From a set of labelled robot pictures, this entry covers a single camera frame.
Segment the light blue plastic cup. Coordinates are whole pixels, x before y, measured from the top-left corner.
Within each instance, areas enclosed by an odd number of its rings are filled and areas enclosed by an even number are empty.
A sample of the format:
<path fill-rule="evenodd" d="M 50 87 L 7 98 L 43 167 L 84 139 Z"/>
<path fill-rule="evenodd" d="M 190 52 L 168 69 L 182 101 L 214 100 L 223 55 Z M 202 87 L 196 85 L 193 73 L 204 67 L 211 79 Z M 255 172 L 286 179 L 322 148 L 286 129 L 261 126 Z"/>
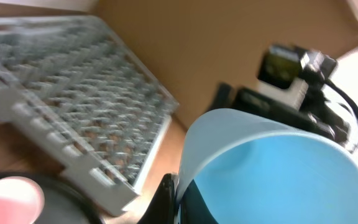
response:
<path fill-rule="evenodd" d="M 218 223 L 358 224 L 358 166 L 332 140 L 233 109 L 200 116 L 176 201 L 196 184 Z"/>

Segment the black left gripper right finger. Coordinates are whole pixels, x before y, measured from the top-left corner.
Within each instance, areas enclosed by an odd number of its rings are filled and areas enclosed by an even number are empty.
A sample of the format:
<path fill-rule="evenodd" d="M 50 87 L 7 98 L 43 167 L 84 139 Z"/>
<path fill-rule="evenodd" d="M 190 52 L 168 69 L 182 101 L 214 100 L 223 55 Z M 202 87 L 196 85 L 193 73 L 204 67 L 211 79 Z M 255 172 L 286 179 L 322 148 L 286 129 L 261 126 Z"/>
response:
<path fill-rule="evenodd" d="M 191 181 L 180 201 L 179 217 L 181 224 L 218 224 L 194 180 Z"/>

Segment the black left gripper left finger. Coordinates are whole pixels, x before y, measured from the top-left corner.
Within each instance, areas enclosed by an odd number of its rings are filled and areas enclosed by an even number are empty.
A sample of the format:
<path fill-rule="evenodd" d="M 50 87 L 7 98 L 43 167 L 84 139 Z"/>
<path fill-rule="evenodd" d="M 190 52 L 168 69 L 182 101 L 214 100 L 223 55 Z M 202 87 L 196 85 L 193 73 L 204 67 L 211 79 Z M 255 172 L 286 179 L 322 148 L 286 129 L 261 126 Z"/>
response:
<path fill-rule="evenodd" d="M 176 175 L 165 174 L 138 224 L 173 224 Z"/>

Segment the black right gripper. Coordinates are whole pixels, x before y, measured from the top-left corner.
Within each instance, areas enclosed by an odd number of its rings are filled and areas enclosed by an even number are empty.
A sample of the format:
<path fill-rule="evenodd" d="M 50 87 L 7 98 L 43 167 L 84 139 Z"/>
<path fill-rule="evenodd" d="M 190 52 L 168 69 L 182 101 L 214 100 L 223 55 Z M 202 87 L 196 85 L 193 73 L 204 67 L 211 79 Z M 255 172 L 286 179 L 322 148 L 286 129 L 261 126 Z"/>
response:
<path fill-rule="evenodd" d="M 327 104 L 322 93 L 306 97 L 300 109 L 294 109 L 246 87 L 234 89 L 220 83 L 209 110 L 231 108 L 319 134 L 344 146 L 349 140 L 349 123 Z"/>

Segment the pink plastic cup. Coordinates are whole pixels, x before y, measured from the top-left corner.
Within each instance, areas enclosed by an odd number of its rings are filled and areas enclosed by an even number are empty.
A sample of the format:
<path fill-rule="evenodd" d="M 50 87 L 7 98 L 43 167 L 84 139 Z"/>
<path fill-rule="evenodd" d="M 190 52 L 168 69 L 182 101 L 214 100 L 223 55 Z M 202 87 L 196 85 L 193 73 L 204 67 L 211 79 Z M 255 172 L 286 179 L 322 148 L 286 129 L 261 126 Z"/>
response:
<path fill-rule="evenodd" d="M 40 185 L 26 177 L 0 179 L 0 224 L 33 224 L 44 208 Z"/>

